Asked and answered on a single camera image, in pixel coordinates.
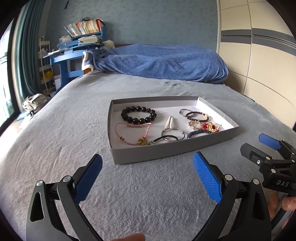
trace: blue blanket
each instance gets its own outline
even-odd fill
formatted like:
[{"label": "blue blanket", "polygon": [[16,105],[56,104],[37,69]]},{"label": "blue blanket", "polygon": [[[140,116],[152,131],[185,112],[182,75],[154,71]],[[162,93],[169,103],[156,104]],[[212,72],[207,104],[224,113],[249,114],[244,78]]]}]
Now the blue blanket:
[{"label": "blue blanket", "polygon": [[194,45],[128,45],[85,52],[82,69],[154,79],[221,83],[228,68],[214,51]]}]

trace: blue textured pad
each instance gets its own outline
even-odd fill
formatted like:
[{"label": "blue textured pad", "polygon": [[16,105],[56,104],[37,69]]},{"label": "blue textured pad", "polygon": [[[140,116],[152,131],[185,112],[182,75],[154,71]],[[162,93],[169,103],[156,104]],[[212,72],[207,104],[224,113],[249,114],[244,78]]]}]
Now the blue textured pad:
[{"label": "blue textured pad", "polygon": [[221,184],[199,153],[193,155],[193,166],[210,198],[219,203],[222,199]]},{"label": "blue textured pad", "polygon": [[100,155],[92,161],[91,165],[85,171],[79,182],[75,186],[75,203],[78,205],[87,198],[96,178],[102,170],[103,160]]},{"label": "blue textured pad", "polygon": [[261,143],[263,143],[264,145],[269,146],[270,148],[274,149],[274,150],[279,150],[281,149],[281,145],[280,143],[273,139],[272,137],[265,135],[265,134],[260,134],[259,135],[259,141]]}]

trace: blue desk leg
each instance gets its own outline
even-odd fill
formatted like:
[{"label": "blue desk leg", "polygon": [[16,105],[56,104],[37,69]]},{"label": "blue desk leg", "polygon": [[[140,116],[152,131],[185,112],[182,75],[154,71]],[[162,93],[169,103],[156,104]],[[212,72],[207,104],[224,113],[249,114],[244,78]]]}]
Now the blue desk leg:
[{"label": "blue desk leg", "polygon": [[56,91],[56,94],[69,83],[67,61],[62,61],[59,63],[59,70],[61,74],[61,87]]}]

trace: silver screw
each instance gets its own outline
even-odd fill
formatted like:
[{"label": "silver screw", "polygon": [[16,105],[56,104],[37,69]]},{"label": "silver screw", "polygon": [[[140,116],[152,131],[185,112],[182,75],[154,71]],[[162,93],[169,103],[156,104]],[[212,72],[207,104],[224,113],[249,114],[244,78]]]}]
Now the silver screw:
[{"label": "silver screw", "polygon": [[256,185],[258,185],[260,182],[259,182],[258,179],[254,179],[254,180],[253,180],[253,183],[256,184]]},{"label": "silver screw", "polygon": [[232,176],[229,175],[229,174],[226,174],[225,175],[225,179],[228,180],[228,181],[231,181],[232,180]]},{"label": "silver screw", "polygon": [[36,186],[41,186],[42,183],[43,183],[43,181],[42,180],[39,180],[39,181],[36,182]]},{"label": "silver screw", "polygon": [[64,178],[63,178],[63,182],[69,182],[71,180],[71,177],[70,176],[65,176]]}]

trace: stuffed animal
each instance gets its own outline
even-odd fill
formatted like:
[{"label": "stuffed animal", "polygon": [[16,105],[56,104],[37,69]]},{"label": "stuffed animal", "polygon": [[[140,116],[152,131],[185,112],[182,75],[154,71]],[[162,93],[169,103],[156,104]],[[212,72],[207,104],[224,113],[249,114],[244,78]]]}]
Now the stuffed animal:
[{"label": "stuffed animal", "polygon": [[114,42],[112,40],[104,41],[103,45],[104,46],[100,47],[100,49],[114,49],[115,48]]}]

